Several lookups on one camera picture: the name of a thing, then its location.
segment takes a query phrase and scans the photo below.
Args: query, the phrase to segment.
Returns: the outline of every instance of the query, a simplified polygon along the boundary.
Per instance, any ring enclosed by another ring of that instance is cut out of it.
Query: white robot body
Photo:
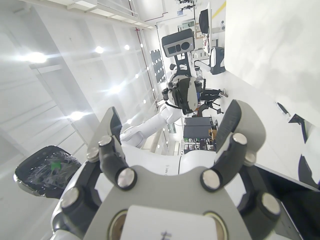
[[[161,130],[167,124],[172,124],[182,116],[181,110],[167,105],[160,106],[159,112],[146,122],[130,127],[120,135],[122,143],[141,148],[146,139]]]
[[[145,169],[159,175],[180,175],[189,172],[190,170],[199,167],[211,167],[216,158],[216,153],[213,151],[207,150],[194,150],[190,151],[189,153],[181,156],[166,156],[166,155],[159,155],[150,153],[149,151],[141,150],[137,147],[133,147],[131,145],[122,144],[122,150],[125,154],[126,161],[129,166],[140,165]],[[76,180],[79,178],[80,173],[83,170],[85,164],[83,164],[78,171],[74,174],[71,181],[68,183],[65,191],[68,191],[70,188],[74,187]],[[95,189],[99,193],[99,197],[103,202],[104,199],[107,197],[108,193],[113,188],[113,184],[106,178],[106,176],[101,173]],[[238,206],[241,197],[243,194],[246,193],[244,184],[239,174],[227,185],[225,186],[229,196],[231,197],[233,203]],[[51,218],[51,224],[53,222],[54,217],[62,211],[60,207],[60,201],[58,202]],[[78,238],[71,234],[70,232],[58,230],[54,233],[51,240],[77,240]]]

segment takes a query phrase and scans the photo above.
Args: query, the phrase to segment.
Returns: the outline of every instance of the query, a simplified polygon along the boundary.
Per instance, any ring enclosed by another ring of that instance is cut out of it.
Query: white wall
[[[139,18],[148,21],[162,17],[164,10],[162,0],[134,0],[138,6]]]

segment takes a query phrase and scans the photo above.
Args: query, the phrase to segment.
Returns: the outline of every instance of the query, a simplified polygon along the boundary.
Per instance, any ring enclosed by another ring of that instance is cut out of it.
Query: white floor
[[[226,0],[198,0],[195,10],[196,21],[198,20],[200,11],[206,9],[208,2],[210,2],[214,16],[212,19],[212,27],[219,26],[221,21],[225,21],[226,32],[228,32],[228,21],[226,21],[228,5],[225,5],[225,1]],[[218,39],[218,46],[224,47],[225,32],[218,33],[216,36],[214,39]],[[313,171],[313,179],[315,182],[319,181],[320,173],[318,173],[319,170],[316,166],[320,164],[320,151],[318,151],[315,145],[316,142],[309,146],[304,144],[301,126],[297,123],[288,123],[287,118],[282,115],[281,111],[274,104],[274,99],[267,96],[262,90],[249,85],[228,71],[219,75],[212,75],[210,72],[204,71],[203,76],[207,79],[207,88],[226,89],[229,97],[217,101],[221,104],[222,111],[226,111],[231,101],[237,99],[251,105],[262,120],[267,137],[265,144],[258,153],[258,164],[298,180],[300,156],[301,154],[310,154],[308,147],[312,146],[315,148],[313,155],[316,156],[310,157],[309,160],[308,157],[306,157],[306,159]],[[217,119],[218,122],[221,122],[223,118],[223,114],[217,115],[216,111],[212,109],[205,110],[203,116],[212,116],[212,118]]]
[[[305,149],[301,127],[296,123],[289,124],[271,98],[230,72],[219,75],[204,72],[203,76],[207,88],[226,89],[228,98],[217,100],[222,111],[225,112],[231,101],[237,99],[251,105],[262,120],[267,137],[258,153],[257,163],[298,179],[298,163]],[[223,118],[223,114],[217,115],[213,109],[205,110],[203,116],[212,116],[219,123]]]

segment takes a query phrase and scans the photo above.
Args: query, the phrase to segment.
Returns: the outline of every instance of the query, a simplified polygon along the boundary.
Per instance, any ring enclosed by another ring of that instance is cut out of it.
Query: desk
[[[320,0],[226,4],[226,70],[320,127]]]

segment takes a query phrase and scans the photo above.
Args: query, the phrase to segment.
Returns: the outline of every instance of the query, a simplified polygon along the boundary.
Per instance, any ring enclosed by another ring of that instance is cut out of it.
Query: ceiling
[[[111,1],[129,7],[128,0]],[[59,145],[84,161],[109,107],[115,106],[124,129],[128,119],[136,125],[157,113],[142,31],[16,0],[0,0],[0,10],[0,131],[25,156]],[[47,61],[19,60],[32,52]],[[85,116],[73,121],[74,111]]]

